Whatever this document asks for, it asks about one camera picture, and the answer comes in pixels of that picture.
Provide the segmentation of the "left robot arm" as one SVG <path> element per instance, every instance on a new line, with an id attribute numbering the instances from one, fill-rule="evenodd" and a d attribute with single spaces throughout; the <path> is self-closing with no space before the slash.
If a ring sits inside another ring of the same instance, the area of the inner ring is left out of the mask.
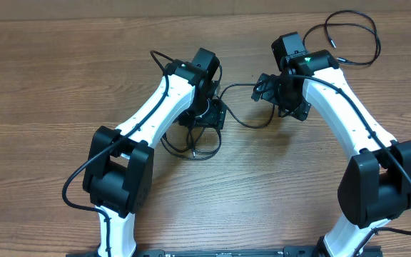
<path id="1" fill-rule="evenodd" d="M 158 88 L 132 117 L 95 132 L 83 177 L 101 224 L 92 256 L 136 255 L 135 215 L 151 189 L 154 149 L 172 123 L 217 133 L 223 128 L 225 106 L 214 98 L 220 69 L 218 57 L 204 48 L 192 61 L 171 59 L 161 67 Z"/>

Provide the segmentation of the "black cable pulled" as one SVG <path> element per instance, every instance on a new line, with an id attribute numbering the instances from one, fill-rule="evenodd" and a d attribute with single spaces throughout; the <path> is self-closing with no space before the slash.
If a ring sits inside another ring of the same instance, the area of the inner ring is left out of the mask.
<path id="1" fill-rule="evenodd" d="M 349 49 L 340 50 L 336 60 L 347 66 L 371 66 L 380 57 L 382 43 L 374 19 L 362 11 L 345 9 L 329 14 L 324 21 L 310 27 L 302 43 L 306 47 L 311 34 L 322 31 L 331 49 L 344 43 Z"/>

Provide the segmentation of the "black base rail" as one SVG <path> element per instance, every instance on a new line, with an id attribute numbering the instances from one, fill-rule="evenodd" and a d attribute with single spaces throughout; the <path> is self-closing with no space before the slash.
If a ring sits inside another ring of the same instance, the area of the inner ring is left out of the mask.
<path id="1" fill-rule="evenodd" d="M 136 251 L 137 257 L 314 257 L 324 256 L 315 246 L 286 246 L 282 249 L 215 251 Z"/>

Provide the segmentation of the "black cable staying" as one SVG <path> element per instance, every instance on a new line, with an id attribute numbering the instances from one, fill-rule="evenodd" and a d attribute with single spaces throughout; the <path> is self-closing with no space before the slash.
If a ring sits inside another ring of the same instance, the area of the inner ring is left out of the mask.
<path id="1" fill-rule="evenodd" d="M 195 138 L 193 136 L 193 128 L 189 128 L 186 134 L 186 147 L 177 148 L 175 147 L 167 137 L 167 134 L 163 134 L 161 137 L 161 144 L 164 149 L 172 156 L 180 158 L 187 161 L 206 161 L 210 158 L 213 158 L 220 150 L 222 145 L 222 135 L 218 128 L 215 128 L 214 131 L 218 136 L 218 146 L 211 151 L 202 151 L 198 149 L 198 142 L 204 134 L 206 128 L 202 128 L 198 136 Z"/>

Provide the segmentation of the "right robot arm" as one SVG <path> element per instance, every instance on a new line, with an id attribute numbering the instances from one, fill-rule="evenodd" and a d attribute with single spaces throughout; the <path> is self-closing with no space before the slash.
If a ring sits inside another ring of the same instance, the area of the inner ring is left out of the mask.
<path id="1" fill-rule="evenodd" d="M 280 36 L 271 49 L 280 75 L 262 74 L 253 100 L 299 121 L 315 108 L 348 161 L 338 186 L 342 214 L 312 256 L 379 256 L 365 244 L 411 209 L 411 141 L 399 142 L 370 115 L 329 51 L 309 52 L 296 32 Z"/>

